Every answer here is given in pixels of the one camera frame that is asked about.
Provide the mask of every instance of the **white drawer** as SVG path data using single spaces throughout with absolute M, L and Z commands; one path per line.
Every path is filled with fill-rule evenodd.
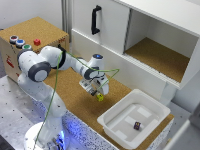
M 92 35 L 92 11 L 96 6 L 96 27 L 99 33 Z M 129 20 L 129 8 L 112 0 L 74 0 L 73 29 L 89 37 L 100 45 L 122 54 Z
M 136 62 L 127 59 L 126 56 L 99 45 L 74 29 L 72 30 L 72 52 L 87 61 L 93 54 L 101 54 L 104 57 L 106 70 L 120 69 L 114 77 L 116 80 L 131 89 L 140 89 L 157 100 L 162 98 L 166 81 L 140 68 Z

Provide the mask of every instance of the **cardboard box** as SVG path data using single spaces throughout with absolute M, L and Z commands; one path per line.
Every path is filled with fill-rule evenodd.
M 47 45 L 57 47 L 60 44 L 63 48 L 69 50 L 69 35 L 40 17 L 32 18 L 0 31 L 0 51 L 5 71 L 15 82 L 21 74 L 17 62 L 17 54 L 21 49 L 10 44 L 9 39 L 12 35 L 25 40 L 26 44 L 31 45 L 36 53 L 39 53 Z M 34 45 L 34 39 L 40 39 L 41 44 Z

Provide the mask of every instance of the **brown wooden surface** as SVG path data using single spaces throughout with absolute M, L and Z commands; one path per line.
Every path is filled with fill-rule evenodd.
M 55 70 L 51 71 L 49 77 L 45 80 L 45 83 L 52 87 L 54 87 L 55 84 L 55 73 Z M 122 150 L 123 148 L 121 146 L 105 134 L 103 127 L 97 122 L 97 118 L 131 92 L 131 89 L 115 79 L 111 79 L 109 82 L 109 94 L 104 96 L 104 101 L 98 102 L 96 97 L 88 94 L 79 85 L 81 79 L 82 77 L 71 68 L 66 71 L 59 71 L 57 93 L 65 102 L 68 110 Z M 172 119 L 173 115 L 169 115 L 137 148 L 137 150 L 145 150 Z
M 34 51 L 49 45 L 68 34 L 40 17 L 35 17 L 0 31 L 0 37 L 9 42 L 10 36 L 17 35 L 32 46 Z M 40 39 L 41 45 L 34 45 L 33 40 Z
M 149 38 L 145 38 L 127 51 L 128 55 L 151 66 L 168 77 L 181 82 L 190 59 Z

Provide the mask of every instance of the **small white robot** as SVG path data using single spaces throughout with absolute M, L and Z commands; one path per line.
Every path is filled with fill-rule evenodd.
M 66 53 L 62 47 L 46 46 L 39 54 L 30 49 L 23 49 L 17 56 L 19 68 L 22 71 L 18 78 L 18 84 L 26 94 L 36 101 L 41 101 L 46 108 L 49 107 L 54 90 L 43 81 L 48 77 L 51 68 L 57 69 L 61 52 L 63 53 L 60 58 L 59 70 L 66 70 L 72 67 L 74 71 L 83 76 L 80 84 L 91 95 L 95 95 L 98 92 L 103 95 L 108 93 L 108 79 L 104 72 L 98 71 L 104 69 L 104 61 L 101 55 L 94 54 L 89 62 L 86 62 L 83 58 L 78 58 L 85 66 Z M 49 114 L 38 136 L 36 145 L 35 141 L 42 123 L 34 125 L 26 133 L 24 139 L 25 150 L 65 150 L 67 146 L 62 126 L 62 116 L 65 113 L 65 104 L 55 92 Z

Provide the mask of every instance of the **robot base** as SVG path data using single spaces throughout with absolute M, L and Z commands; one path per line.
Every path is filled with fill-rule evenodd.
M 39 132 L 40 128 L 42 126 L 42 122 L 35 124 L 34 126 L 32 126 L 25 134 L 24 137 L 24 150 L 57 150 L 57 146 L 55 146 L 55 144 L 53 145 L 53 142 L 50 142 L 49 145 L 51 145 L 51 147 L 45 147 L 45 148 L 41 148 L 38 146 L 38 144 L 35 145 L 35 140 L 34 138 L 37 136 L 37 133 Z M 70 143 L 70 138 L 68 136 L 63 135 L 64 139 L 64 150 L 66 150 L 69 146 Z

